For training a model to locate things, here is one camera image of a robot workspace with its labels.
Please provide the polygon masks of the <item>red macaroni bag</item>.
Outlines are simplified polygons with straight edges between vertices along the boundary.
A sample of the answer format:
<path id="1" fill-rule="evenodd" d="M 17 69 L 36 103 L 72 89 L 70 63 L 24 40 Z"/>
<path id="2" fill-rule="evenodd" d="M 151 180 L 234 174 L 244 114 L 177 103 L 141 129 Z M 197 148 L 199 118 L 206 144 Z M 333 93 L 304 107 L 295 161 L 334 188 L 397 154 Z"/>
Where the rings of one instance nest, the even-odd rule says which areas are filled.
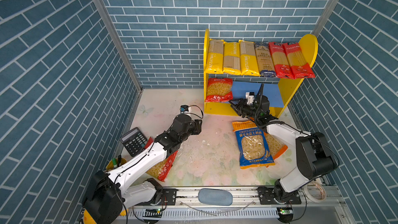
<path id="1" fill-rule="evenodd" d="M 178 151 L 174 152 L 172 155 L 170 155 L 168 158 L 163 160 L 162 162 L 157 163 L 155 166 L 153 166 L 151 169 L 149 169 L 146 173 L 155 179 L 165 182 L 172 166 L 173 163 L 176 159 Z"/>
<path id="2" fill-rule="evenodd" d="M 205 102 L 223 103 L 233 100 L 233 82 L 229 78 L 210 78 L 207 84 Z"/>

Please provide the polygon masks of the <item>blue clear spaghetti bag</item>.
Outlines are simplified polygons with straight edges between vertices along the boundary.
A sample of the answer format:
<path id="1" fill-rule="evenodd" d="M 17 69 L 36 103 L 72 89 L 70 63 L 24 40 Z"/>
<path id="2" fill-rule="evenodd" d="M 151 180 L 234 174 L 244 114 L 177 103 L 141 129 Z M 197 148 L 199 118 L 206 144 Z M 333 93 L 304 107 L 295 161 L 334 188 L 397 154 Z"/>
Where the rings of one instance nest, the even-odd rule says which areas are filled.
<path id="1" fill-rule="evenodd" d="M 260 76 L 268 78 L 276 77 L 268 43 L 255 42 L 255 52 Z"/>

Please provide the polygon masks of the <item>red yellow spaghetti bag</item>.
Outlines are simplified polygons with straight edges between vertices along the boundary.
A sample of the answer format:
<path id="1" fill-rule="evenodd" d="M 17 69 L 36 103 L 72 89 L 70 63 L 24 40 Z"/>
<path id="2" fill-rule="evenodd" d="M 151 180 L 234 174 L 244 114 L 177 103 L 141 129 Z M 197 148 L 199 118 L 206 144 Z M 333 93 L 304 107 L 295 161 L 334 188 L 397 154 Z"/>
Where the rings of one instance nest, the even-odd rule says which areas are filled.
<path id="1" fill-rule="evenodd" d="M 299 43 L 283 43 L 283 48 L 295 79 L 316 77 L 310 65 L 305 60 Z"/>
<path id="2" fill-rule="evenodd" d="M 274 64 L 276 77 L 294 79 L 283 45 L 281 43 L 269 42 L 268 48 Z"/>

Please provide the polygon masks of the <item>orange pasta bag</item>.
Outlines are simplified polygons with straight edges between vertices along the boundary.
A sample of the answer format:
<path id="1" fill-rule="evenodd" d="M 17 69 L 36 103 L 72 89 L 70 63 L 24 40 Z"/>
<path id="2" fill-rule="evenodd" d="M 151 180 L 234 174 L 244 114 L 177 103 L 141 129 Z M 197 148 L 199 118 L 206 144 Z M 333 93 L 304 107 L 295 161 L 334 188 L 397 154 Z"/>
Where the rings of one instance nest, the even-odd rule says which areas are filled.
<path id="1" fill-rule="evenodd" d="M 278 138 L 275 138 L 270 134 L 265 133 L 265 139 L 267 141 L 268 148 L 273 160 L 276 160 L 288 150 L 287 145 L 285 145 Z"/>

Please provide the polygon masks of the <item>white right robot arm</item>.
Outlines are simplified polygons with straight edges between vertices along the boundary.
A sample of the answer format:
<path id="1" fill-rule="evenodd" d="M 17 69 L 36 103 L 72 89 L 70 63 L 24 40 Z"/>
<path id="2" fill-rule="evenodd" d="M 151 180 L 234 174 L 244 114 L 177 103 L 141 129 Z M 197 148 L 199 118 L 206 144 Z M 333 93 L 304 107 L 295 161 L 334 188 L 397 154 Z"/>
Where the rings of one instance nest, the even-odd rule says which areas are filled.
<path id="1" fill-rule="evenodd" d="M 251 120 L 261 131 L 295 148 L 296 166 L 275 182 L 273 197 L 276 202 L 289 202 L 298 196 L 300 188 L 338 168 L 340 161 L 328 146 L 325 136 L 320 132 L 298 130 L 272 116 L 267 97 L 249 95 L 248 99 L 230 100 L 229 103 L 237 115 Z"/>

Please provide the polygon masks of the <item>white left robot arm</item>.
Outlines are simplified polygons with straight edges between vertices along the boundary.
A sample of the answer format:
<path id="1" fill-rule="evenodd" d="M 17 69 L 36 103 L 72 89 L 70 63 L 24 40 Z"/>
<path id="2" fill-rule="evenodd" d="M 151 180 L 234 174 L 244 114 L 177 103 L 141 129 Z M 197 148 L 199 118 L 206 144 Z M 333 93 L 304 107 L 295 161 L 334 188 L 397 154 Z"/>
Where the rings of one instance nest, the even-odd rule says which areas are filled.
<path id="1" fill-rule="evenodd" d="M 174 154 L 191 135 L 202 130 L 202 119 L 177 115 L 168 130 L 127 163 L 109 172 L 98 171 L 89 180 L 82 206 L 97 224 L 111 224 L 122 211 L 143 202 L 158 202 L 162 186 L 156 180 L 131 185 L 156 164 Z"/>

